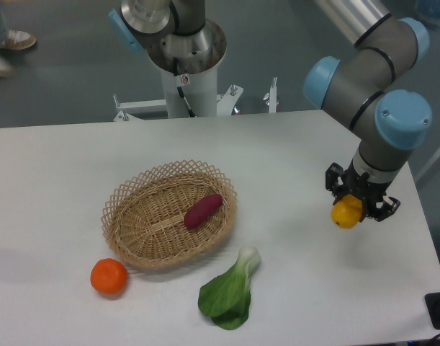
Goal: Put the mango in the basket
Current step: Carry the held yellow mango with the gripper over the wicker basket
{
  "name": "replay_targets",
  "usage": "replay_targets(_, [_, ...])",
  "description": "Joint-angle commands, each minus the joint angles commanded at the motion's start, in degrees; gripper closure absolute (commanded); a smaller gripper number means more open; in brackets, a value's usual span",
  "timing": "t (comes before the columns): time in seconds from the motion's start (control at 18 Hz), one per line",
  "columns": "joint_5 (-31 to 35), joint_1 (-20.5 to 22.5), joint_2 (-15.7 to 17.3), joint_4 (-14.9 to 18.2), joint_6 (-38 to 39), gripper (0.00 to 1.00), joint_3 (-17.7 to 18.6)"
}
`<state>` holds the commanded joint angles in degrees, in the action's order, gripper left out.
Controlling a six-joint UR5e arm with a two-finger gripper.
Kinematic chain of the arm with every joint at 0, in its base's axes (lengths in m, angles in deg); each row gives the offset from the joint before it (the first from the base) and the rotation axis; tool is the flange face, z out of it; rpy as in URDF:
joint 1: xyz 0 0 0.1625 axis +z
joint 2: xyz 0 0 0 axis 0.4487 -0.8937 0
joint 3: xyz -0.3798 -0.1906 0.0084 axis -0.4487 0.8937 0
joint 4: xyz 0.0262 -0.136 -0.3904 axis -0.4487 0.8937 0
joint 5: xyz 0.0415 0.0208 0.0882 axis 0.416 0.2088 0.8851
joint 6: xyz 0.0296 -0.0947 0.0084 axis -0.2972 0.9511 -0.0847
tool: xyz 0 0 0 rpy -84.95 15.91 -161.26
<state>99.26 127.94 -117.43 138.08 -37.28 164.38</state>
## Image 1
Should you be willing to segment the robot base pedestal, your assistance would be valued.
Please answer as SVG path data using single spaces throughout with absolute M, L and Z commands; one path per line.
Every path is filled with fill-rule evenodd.
M 217 69 L 227 41 L 206 17 L 204 1 L 122 1 L 108 18 L 116 36 L 132 52 L 145 51 L 159 70 L 169 118 L 204 117 L 201 99 L 215 113 Z

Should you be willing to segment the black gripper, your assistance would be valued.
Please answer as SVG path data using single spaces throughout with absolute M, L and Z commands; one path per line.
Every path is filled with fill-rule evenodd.
M 400 201 L 394 197 L 385 196 L 390 183 L 376 183 L 369 180 L 370 174 L 359 175 L 353 166 L 344 170 L 333 162 L 325 171 L 325 188 L 335 202 L 345 195 L 352 195 L 363 202 L 363 218 L 371 218 L 382 222 L 394 215 L 400 207 Z

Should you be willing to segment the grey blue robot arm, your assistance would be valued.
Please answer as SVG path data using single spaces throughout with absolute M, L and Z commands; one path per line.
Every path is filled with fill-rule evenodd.
M 387 189 L 432 122 L 419 94 L 390 86 L 427 54 L 430 39 L 416 19 L 393 17 L 380 1 L 319 1 L 356 55 L 347 62 L 321 58 L 303 84 L 306 98 L 356 135 L 347 168 L 332 164 L 325 187 L 334 201 L 332 221 L 349 229 L 366 218 L 383 221 L 400 206 Z

